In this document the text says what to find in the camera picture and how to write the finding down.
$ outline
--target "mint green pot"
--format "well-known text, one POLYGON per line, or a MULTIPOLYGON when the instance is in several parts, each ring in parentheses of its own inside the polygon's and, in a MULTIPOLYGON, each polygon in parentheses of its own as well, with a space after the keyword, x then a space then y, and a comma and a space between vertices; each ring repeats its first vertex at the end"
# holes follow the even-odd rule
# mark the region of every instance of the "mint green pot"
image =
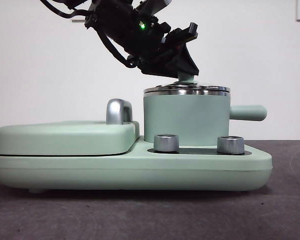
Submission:
POLYGON ((181 146, 215 146, 218 137, 229 135, 230 119, 262 121, 267 116, 267 110, 260 105, 231 107, 229 88, 190 86, 194 85, 177 88, 174 84, 172 90, 156 87, 144 91, 146 142, 153 143, 157 134, 174 134, 179 136, 181 146))

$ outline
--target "stainless steel rim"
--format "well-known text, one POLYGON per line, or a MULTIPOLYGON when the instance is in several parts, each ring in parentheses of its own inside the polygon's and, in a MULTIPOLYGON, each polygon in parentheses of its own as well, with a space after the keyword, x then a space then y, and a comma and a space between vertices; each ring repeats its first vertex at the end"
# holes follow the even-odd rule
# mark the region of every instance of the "stainless steel rim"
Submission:
POLYGON ((230 88, 224 86, 201 86, 196 83, 176 82, 166 86, 156 86, 144 90, 144 96, 153 95, 215 95, 229 96, 230 88))
POLYGON ((213 96, 230 96, 227 91, 215 90, 169 90, 169 91, 151 91, 144 93, 145 97, 160 95, 213 95, 213 96))

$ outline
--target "black cable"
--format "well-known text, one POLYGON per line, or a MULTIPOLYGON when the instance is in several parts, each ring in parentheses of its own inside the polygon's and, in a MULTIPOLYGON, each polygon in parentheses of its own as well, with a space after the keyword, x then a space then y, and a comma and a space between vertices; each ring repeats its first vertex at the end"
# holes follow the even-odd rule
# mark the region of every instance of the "black cable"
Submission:
POLYGON ((100 37, 103 45, 108 49, 108 51, 123 65, 125 65, 127 68, 133 69, 137 66, 137 64, 130 64, 124 56, 121 55, 121 53, 116 49, 116 47, 112 44, 112 42, 109 40, 107 35, 98 27, 94 27, 96 32, 98 33, 98 36, 100 37))
POLYGON ((48 9, 50 9, 55 14, 59 15, 60 17, 63 17, 65 19, 71 19, 75 16, 89 16, 91 15, 92 11, 88 10, 75 10, 72 13, 64 13, 57 9, 56 7, 52 6, 47 0, 40 0, 48 9))

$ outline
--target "appliance base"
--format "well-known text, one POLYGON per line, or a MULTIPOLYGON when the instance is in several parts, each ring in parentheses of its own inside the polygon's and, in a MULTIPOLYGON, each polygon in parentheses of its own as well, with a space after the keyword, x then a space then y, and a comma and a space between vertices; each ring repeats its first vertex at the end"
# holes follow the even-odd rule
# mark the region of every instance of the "appliance base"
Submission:
POLYGON ((265 185, 272 171, 271 155, 247 145, 248 155, 165 154, 149 152, 152 148, 140 137, 128 152, 118 155, 0 155, 0 182, 32 193, 53 189, 250 191, 265 185))

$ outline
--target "green led light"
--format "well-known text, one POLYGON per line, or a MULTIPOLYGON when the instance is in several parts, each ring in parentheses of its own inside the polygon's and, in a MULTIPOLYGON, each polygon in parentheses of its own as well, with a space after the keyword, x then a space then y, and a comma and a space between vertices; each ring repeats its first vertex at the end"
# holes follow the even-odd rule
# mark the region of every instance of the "green led light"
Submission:
POLYGON ((143 23, 142 21, 139 22, 139 26, 142 30, 145 30, 146 29, 146 24, 143 23))

